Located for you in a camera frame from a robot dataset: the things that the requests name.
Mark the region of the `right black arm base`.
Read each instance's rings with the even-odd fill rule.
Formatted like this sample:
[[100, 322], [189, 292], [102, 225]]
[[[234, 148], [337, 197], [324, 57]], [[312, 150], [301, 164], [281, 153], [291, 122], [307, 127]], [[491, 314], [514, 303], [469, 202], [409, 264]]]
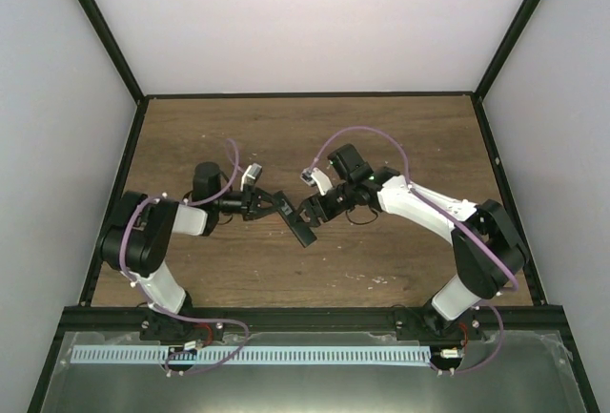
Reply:
[[421, 306], [392, 306], [394, 325], [399, 335], [418, 341], [457, 341], [472, 333], [474, 310], [468, 309], [455, 319], [445, 319], [428, 299]]

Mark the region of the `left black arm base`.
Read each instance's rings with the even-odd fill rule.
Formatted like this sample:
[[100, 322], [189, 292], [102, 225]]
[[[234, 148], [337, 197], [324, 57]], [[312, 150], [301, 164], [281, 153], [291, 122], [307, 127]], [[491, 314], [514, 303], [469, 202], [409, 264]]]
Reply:
[[192, 323], [176, 320], [152, 311], [146, 302], [140, 302], [137, 308], [143, 309], [142, 322], [146, 322], [146, 328], [140, 328], [140, 339], [142, 341], [161, 341], [165, 343], [178, 343], [184, 341], [218, 340], [223, 330], [212, 323]]

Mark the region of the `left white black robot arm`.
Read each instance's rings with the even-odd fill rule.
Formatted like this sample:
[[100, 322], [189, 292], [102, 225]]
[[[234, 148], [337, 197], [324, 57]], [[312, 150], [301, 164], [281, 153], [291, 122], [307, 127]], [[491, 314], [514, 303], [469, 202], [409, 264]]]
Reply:
[[160, 325], [173, 340], [185, 340], [193, 332], [195, 318], [190, 294], [166, 262], [171, 237], [208, 237], [223, 216], [257, 220], [276, 213], [277, 200], [255, 185], [261, 173], [261, 166], [250, 165], [235, 190], [218, 164], [202, 162], [195, 167], [192, 189], [182, 201], [128, 191], [105, 223], [96, 254], [143, 293], [148, 307], [167, 310]]

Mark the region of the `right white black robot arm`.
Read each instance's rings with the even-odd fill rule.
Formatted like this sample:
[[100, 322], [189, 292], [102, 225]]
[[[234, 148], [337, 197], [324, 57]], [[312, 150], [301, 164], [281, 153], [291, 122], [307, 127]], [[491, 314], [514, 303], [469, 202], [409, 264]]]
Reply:
[[328, 157], [339, 178], [317, 167], [302, 180], [316, 189], [299, 208], [312, 227], [366, 206], [374, 214], [407, 219], [448, 242], [456, 273], [423, 305], [426, 333], [437, 340], [450, 336], [458, 319], [484, 300], [519, 289], [517, 274], [529, 260], [524, 241], [505, 208], [488, 199], [480, 204], [456, 199], [415, 184], [388, 167], [373, 169], [357, 149], [346, 144]]

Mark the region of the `black remote control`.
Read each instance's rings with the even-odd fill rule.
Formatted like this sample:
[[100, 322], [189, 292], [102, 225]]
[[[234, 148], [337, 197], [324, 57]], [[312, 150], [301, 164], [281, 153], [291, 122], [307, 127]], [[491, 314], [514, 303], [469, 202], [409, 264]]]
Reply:
[[317, 237], [308, 223], [296, 211], [295, 206], [287, 198], [283, 191], [273, 194], [274, 206], [280, 214], [290, 231], [303, 248], [313, 244]]

